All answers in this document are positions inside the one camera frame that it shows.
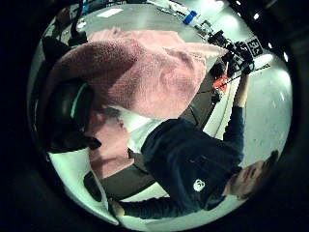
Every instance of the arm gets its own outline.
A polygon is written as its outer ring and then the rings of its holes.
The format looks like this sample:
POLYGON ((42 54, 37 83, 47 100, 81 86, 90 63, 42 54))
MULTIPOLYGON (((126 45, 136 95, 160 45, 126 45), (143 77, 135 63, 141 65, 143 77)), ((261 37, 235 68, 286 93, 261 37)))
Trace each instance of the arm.
POLYGON ((142 219, 175 218, 197 212, 199 208, 186 208, 170 197, 151 198, 139 202, 110 202, 117 216, 142 219))
POLYGON ((228 126, 223 134, 223 140, 230 142, 240 152, 243 149, 243 118, 242 110, 245 106, 248 96, 250 76, 243 74, 239 82, 239 87, 234 97, 232 114, 228 126))
POLYGON ((245 103, 247 102, 247 97, 248 97, 249 80, 250 80, 250 75, 248 74, 242 75, 240 82, 239 82, 239 87, 234 97, 233 106, 244 108, 245 103))

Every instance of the pink fabric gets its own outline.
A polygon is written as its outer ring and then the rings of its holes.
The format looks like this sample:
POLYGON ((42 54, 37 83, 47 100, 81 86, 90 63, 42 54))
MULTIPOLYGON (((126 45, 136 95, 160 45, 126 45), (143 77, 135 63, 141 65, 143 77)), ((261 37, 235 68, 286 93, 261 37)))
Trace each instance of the pink fabric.
POLYGON ((93 111, 86 134, 98 138, 102 143, 90 153, 91 166, 99 177, 109 177, 134 163, 134 159, 127 156, 129 134, 116 117, 93 111))
POLYGON ((185 43, 176 32, 96 32, 63 56, 46 84, 48 96, 59 81, 81 77, 95 90, 88 134, 102 142, 90 154, 91 165, 106 178, 132 164, 128 133, 116 119, 101 115, 105 105, 119 105, 150 118, 178 118, 205 78, 206 61, 227 50, 204 43, 185 43))

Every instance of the man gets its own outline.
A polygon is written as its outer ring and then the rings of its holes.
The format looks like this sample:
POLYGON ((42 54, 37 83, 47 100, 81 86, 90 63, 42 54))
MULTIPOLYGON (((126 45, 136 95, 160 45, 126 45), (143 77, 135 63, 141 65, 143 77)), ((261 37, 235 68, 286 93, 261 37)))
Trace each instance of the man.
POLYGON ((278 154, 243 169, 242 110, 250 71, 242 72, 223 141, 212 138, 185 119, 153 120, 131 134, 128 147, 144 156, 145 166, 169 197, 141 202, 109 203, 117 216, 173 218, 211 210, 227 195, 246 199, 267 179, 278 154))

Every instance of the sleeve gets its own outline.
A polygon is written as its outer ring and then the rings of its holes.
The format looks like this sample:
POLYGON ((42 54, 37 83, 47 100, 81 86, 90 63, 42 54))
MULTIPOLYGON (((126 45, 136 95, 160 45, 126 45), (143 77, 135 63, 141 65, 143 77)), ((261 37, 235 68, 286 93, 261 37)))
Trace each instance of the sleeve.
POLYGON ((142 219, 176 218, 185 216, 200 209, 186 208, 170 197, 151 198, 139 202, 120 202, 125 210, 125 216, 142 219))
POLYGON ((229 142, 240 153, 243 149, 243 129, 242 107, 234 106, 228 126, 223 134, 223 141, 229 142))

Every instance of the dark hoodie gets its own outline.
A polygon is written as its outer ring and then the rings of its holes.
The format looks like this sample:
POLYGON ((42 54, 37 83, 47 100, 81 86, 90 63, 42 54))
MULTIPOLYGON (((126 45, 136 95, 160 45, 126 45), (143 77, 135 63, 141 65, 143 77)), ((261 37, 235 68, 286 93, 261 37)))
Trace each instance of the dark hoodie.
POLYGON ((174 218, 211 210, 233 174, 239 172, 243 154, 242 108, 233 107, 223 141, 210 137, 185 119, 171 119, 147 137, 145 166, 170 197, 122 202, 126 216, 174 218))

